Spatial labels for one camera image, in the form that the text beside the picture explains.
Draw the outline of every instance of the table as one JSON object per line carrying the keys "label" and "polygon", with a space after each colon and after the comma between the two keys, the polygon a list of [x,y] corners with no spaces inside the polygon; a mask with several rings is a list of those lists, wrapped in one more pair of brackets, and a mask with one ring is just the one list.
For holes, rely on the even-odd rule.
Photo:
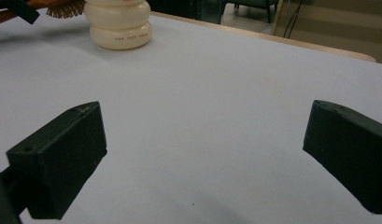
{"label": "table", "polygon": [[144,47],[83,17],[0,25],[5,152],[67,108],[102,107],[107,156],[61,222],[382,223],[302,151],[313,100],[382,122],[382,64],[152,16]]}

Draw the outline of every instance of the stacked round container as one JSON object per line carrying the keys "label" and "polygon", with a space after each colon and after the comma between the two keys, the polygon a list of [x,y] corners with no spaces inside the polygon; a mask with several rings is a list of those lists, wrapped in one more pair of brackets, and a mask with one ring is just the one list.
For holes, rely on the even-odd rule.
{"label": "stacked round container", "polygon": [[132,49],[150,40],[150,7],[145,0],[86,0],[92,40],[105,49]]}

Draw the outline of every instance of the chair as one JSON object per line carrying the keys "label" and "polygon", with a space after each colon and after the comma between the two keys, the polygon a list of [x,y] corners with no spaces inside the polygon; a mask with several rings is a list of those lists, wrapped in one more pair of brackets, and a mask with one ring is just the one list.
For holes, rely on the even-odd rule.
{"label": "chair", "polygon": [[275,12],[277,11],[278,0],[222,0],[222,14],[225,10],[226,4],[233,3],[235,8],[239,8],[239,5],[246,7],[257,7],[266,9],[267,11],[267,21],[270,23],[272,19],[270,18],[270,6],[275,5]]}

